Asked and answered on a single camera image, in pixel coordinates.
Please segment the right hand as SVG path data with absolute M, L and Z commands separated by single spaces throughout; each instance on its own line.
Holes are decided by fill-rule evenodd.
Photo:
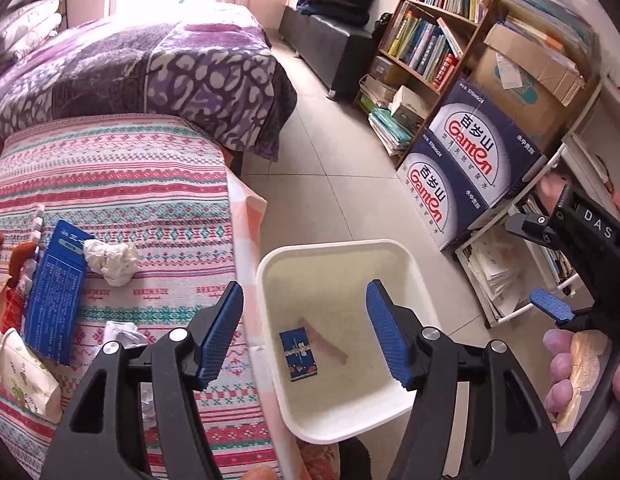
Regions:
M 593 392 L 600 378 L 600 357 L 608 339 L 598 330 L 572 333 L 552 328 L 544 334 L 543 344 L 553 353 L 552 387 L 545 396 L 545 410 L 554 420 L 557 434 L 566 434 L 575 428 L 584 397 Z

